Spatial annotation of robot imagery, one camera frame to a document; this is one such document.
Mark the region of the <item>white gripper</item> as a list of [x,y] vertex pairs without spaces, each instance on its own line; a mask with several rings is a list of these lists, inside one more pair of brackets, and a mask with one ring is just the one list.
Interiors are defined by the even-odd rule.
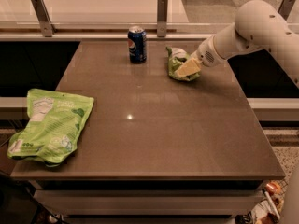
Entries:
[[183,78],[198,73],[201,70],[200,61],[207,67],[214,67],[224,63],[224,59],[215,49],[214,36],[204,40],[191,55],[191,58],[175,71],[175,75],[178,78]]

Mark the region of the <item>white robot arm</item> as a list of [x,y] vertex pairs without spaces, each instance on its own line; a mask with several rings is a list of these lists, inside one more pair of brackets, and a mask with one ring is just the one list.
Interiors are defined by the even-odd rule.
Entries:
[[296,87],[299,87],[299,35],[268,3],[252,0],[241,6],[235,21],[203,41],[175,72],[181,79],[195,75],[200,66],[213,67],[236,55],[266,50]]

